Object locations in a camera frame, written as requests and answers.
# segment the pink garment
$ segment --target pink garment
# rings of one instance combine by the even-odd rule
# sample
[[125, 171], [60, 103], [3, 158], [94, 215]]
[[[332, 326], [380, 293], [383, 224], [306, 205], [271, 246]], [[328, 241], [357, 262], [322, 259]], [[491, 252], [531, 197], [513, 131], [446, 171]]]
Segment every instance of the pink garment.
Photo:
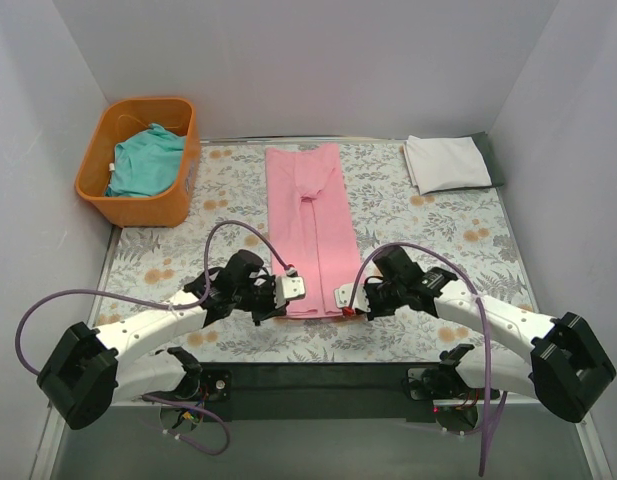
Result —
[[[266, 150], [270, 241], [304, 278], [306, 298], [291, 302], [288, 316], [341, 315], [335, 289], [355, 280], [361, 266], [339, 146], [306, 152]], [[283, 268], [273, 257], [273, 273]]]

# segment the floral tablecloth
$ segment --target floral tablecloth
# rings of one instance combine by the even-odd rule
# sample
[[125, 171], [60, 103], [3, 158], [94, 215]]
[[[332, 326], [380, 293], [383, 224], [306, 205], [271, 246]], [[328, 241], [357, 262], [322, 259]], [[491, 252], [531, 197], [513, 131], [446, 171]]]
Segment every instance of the floral tablecloth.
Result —
[[[242, 220], [266, 232], [264, 154], [268, 146], [273, 145], [205, 146], [188, 219], [173, 229], [124, 229], [106, 289], [163, 301], [201, 272], [204, 242], [215, 223]], [[292, 151], [316, 146], [276, 145]], [[422, 197], [410, 184], [399, 144], [341, 144], [340, 148], [357, 243], [364, 257], [382, 243], [419, 243], [457, 263], [480, 291], [531, 309], [517, 249], [494, 189]], [[266, 247], [246, 230], [224, 227], [215, 239], [211, 266], [223, 266], [239, 248], [270, 261]], [[409, 254], [425, 269], [437, 264], [424, 254]], [[377, 272], [370, 266], [367, 273]], [[140, 310], [105, 299], [97, 324]], [[363, 317], [276, 318], [260, 327], [253, 325], [249, 314], [235, 312], [171, 344], [183, 346], [200, 361], [388, 362], [435, 361], [440, 351], [460, 342], [478, 345], [482, 337], [465, 327], [401, 309], [394, 317], [373, 322]], [[503, 349], [496, 344], [493, 348]]]

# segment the teal towel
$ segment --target teal towel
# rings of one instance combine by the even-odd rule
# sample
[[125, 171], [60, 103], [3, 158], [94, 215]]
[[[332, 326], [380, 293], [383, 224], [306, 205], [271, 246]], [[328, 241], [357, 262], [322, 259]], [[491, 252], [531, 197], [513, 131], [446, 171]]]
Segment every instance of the teal towel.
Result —
[[152, 197], [175, 182], [186, 137], [179, 137], [161, 125], [150, 128], [115, 145], [115, 171], [106, 197]]

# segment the orange basket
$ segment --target orange basket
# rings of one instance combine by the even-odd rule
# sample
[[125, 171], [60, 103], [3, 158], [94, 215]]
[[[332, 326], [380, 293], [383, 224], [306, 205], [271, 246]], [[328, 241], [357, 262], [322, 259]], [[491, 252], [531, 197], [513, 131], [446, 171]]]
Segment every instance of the orange basket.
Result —
[[[104, 197], [110, 183], [115, 145], [158, 123], [176, 135], [186, 135], [179, 174], [168, 190], [154, 197]], [[75, 188], [119, 227], [174, 227], [188, 216], [195, 188], [201, 144], [195, 107], [183, 98], [131, 98], [111, 105], [101, 116], [90, 141]]]

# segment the white cloth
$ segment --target white cloth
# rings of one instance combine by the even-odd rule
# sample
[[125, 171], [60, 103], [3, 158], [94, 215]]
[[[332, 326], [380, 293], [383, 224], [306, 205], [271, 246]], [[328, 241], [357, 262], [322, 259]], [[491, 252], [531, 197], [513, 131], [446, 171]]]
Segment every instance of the white cloth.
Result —
[[404, 146], [413, 185], [419, 193], [465, 187], [489, 187], [492, 180], [481, 153], [470, 137], [428, 138], [410, 136]]

